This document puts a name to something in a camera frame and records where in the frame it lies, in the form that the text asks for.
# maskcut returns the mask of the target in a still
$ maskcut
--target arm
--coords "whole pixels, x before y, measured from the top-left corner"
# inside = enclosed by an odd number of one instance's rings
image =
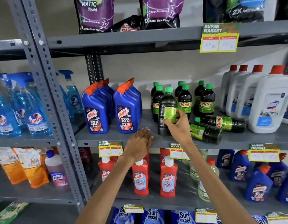
[[[255,220],[209,168],[209,165],[194,145],[187,115],[180,109],[177,112],[180,119],[176,124],[172,124],[168,119],[164,120],[164,124],[168,126],[174,139],[180,143],[190,158],[222,222],[227,224],[255,224]]]
[[[129,168],[144,158],[150,149],[153,136],[149,129],[136,132],[127,142],[124,152],[103,183],[80,213],[75,224],[105,224],[119,188]]]

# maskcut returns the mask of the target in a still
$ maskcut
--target supermarket price label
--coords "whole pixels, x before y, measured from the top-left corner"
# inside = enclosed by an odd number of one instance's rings
[[[251,144],[248,151],[249,161],[280,162],[280,149],[275,144]]]
[[[266,215],[268,224],[288,224],[288,214],[271,212]]]
[[[170,144],[170,158],[173,159],[188,159],[186,152],[181,148],[179,143]]]
[[[142,204],[124,204],[125,213],[144,213]]]
[[[217,212],[209,208],[197,208],[195,210],[196,223],[217,223]]]
[[[200,52],[236,52],[240,23],[203,24]]]
[[[123,153],[121,141],[98,142],[99,157],[120,156]]]

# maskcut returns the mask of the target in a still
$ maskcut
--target yellow-green label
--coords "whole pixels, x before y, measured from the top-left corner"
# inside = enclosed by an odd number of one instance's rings
[[[194,96],[194,105],[200,105],[201,96]]]
[[[202,112],[202,113],[214,112],[214,102],[200,101],[199,112]]]
[[[153,103],[152,113],[154,113],[154,114],[159,113],[159,103]]]
[[[231,117],[216,117],[216,127],[222,128],[224,131],[231,131],[232,128],[232,118]]]
[[[164,119],[170,119],[171,123],[176,123],[176,108],[175,107],[165,107]]]
[[[192,102],[177,102],[177,107],[185,113],[191,113]]]
[[[202,141],[202,136],[204,133],[205,127],[201,127],[195,124],[190,125],[190,131],[192,138],[196,138],[200,141]]]

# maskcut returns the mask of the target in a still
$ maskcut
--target blue harpic bottle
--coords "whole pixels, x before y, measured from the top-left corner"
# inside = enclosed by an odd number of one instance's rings
[[[66,88],[67,88],[67,96],[70,102],[70,105],[73,108],[73,112],[83,113],[82,101],[79,94],[78,89],[75,84],[72,82],[71,74],[73,74],[70,70],[59,70],[59,73],[65,76],[66,79]]]
[[[96,86],[89,86],[82,94],[85,118],[91,134],[102,134],[109,131],[107,106],[101,99],[93,96]]]
[[[253,202],[264,201],[264,196],[268,194],[273,186],[273,181],[266,175],[269,169],[269,165],[263,164],[253,173],[247,184],[245,192],[246,200]]]
[[[69,119],[73,119],[74,118],[73,108],[70,105],[70,101],[68,99],[68,96],[65,93],[65,91],[64,91],[64,89],[63,89],[63,87],[61,85],[60,85],[60,90],[61,90],[62,95],[63,95],[63,99],[64,99],[65,106],[66,106],[66,109],[67,109],[68,117],[69,117]]]
[[[116,120],[120,133],[134,133],[138,130],[136,103],[126,96],[123,86],[119,86],[114,95]]]
[[[49,128],[47,117],[44,113],[41,100],[30,88],[31,76],[23,72],[8,75],[9,79],[15,80],[19,87],[19,98],[24,101],[25,120],[28,130],[32,135],[49,135],[52,133]]]
[[[14,116],[14,111],[0,93],[0,134],[17,136],[21,130]]]
[[[278,191],[277,199],[282,203],[288,204],[288,172]]]

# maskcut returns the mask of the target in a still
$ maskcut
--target white bottle cap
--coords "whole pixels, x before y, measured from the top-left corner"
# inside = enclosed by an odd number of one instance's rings
[[[174,159],[170,158],[170,156],[166,156],[166,158],[164,160],[164,164],[167,167],[172,167],[174,165]]]
[[[109,158],[108,156],[102,157],[102,158],[101,158],[101,161],[102,161],[103,163],[108,163],[108,162],[110,161],[110,158]]]
[[[142,159],[142,160],[136,162],[136,165],[141,166],[143,163],[144,163],[144,160]]]

